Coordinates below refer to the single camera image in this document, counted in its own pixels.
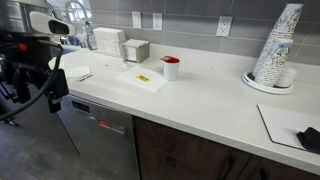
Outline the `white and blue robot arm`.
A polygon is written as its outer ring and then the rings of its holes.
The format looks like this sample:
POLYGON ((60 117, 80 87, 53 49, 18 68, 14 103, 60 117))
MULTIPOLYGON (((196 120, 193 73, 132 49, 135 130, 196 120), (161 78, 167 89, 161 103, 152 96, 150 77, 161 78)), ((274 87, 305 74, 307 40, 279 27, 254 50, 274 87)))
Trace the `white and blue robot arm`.
POLYGON ((0 0, 2 80, 13 86, 24 109, 41 96, 47 97, 50 112, 61 109, 68 94, 59 67, 64 49, 51 37, 75 33, 73 25, 52 15, 45 0, 0 0))

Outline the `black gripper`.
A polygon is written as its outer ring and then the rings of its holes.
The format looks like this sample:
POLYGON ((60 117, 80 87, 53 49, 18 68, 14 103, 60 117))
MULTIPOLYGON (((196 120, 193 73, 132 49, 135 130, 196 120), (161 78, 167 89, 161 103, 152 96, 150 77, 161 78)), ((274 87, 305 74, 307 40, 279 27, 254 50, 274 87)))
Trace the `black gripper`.
POLYGON ((7 43, 6 83, 15 89, 20 113, 42 95, 49 111, 61 110, 61 100, 69 93, 66 75, 59 68, 64 48, 56 43, 7 43))

